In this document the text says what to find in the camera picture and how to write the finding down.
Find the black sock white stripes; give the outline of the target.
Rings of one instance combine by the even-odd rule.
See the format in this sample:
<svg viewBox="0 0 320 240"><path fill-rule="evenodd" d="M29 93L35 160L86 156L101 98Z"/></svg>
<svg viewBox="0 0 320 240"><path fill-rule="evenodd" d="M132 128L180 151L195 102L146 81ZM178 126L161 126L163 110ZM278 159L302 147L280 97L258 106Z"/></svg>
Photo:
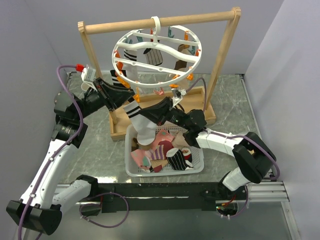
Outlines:
<svg viewBox="0 0 320 240"><path fill-rule="evenodd" d="M131 68L128 68L128 69L122 70L121 72L123 73L124 76L126 76L127 78L133 81L137 81L139 79L137 70L132 70ZM128 88L130 86L128 83L123 84L125 82L124 80L121 80L121 81L118 80L118 75L114 69L110 70L110 74L111 74L112 84L114 86L121 87L121 88Z"/></svg>

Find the orange clothes peg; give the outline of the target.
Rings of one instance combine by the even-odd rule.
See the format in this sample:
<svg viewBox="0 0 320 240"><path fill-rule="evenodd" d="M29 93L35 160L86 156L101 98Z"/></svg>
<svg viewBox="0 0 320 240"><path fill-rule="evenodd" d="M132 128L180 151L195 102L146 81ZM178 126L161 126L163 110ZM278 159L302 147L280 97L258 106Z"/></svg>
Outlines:
<svg viewBox="0 0 320 240"><path fill-rule="evenodd" d="M179 88L179 85L177 85L177 84L170 84L169 85L172 89L177 89L177 88Z"/></svg>
<svg viewBox="0 0 320 240"><path fill-rule="evenodd" d="M139 94L135 94L133 96L134 100L137 101L138 103L140 102L140 95Z"/></svg>

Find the black white striped sock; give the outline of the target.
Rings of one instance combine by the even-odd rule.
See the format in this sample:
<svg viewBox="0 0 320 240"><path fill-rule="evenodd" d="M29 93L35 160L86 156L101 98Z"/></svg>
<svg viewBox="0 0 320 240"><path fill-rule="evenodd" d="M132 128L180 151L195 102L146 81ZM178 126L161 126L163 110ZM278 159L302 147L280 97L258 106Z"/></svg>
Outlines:
<svg viewBox="0 0 320 240"><path fill-rule="evenodd" d="M160 66L163 63L161 51L154 48L146 48L143 52L146 62L149 65Z"/></svg>

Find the cream brown ribbed sock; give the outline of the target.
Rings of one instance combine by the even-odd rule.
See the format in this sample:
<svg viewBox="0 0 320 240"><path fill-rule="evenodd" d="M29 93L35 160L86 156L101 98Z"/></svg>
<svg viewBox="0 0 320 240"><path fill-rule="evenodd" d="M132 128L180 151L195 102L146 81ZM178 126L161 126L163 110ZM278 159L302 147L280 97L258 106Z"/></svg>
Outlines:
<svg viewBox="0 0 320 240"><path fill-rule="evenodd" d="M180 44L177 48L177 51L185 55L190 55L189 47L189 45ZM174 70L185 72L187 69L187 63L187 61L176 59ZM187 78L183 78L175 84L178 85L181 89L187 90L189 88L189 80Z"/></svg>

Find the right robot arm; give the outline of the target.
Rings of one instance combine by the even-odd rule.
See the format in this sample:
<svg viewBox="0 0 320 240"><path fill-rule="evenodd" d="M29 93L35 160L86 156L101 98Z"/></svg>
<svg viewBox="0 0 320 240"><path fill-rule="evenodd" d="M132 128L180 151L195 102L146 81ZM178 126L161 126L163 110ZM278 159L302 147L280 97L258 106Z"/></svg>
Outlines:
<svg viewBox="0 0 320 240"><path fill-rule="evenodd" d="M247 134L222 133L209 129L201 109L188 113L174 106L170 97L139 110L139 114L158 126L170 122L186 130L183 137L191 147L210 149L234 157L237 168L221 180L219 195L230 199L247 184L259 184L271 168L278 168L277 159L262 139L254 132Z"/></svg>

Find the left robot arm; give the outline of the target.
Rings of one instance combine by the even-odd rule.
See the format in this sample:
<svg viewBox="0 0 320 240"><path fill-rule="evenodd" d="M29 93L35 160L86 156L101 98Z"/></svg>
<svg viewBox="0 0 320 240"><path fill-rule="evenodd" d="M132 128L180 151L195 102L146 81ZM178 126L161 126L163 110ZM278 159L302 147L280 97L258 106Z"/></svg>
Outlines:
<svg viewBox="0 0 320 240"><path fill-rule="evenodd" d="M58 228L63 214L76 202L94 201L99 195L95 177L81 175L68 188L54 195L60 177L72 155L79 149L88 126L84 118L107 107L109 111L120 108L135 95L131 88L114 86L101 78L83 98L70 93L67 88L55 98L56 123L47 154L33 181L19 200L10 200L6 211L18 226L18 239L22 229L51 235Z"/></svg>

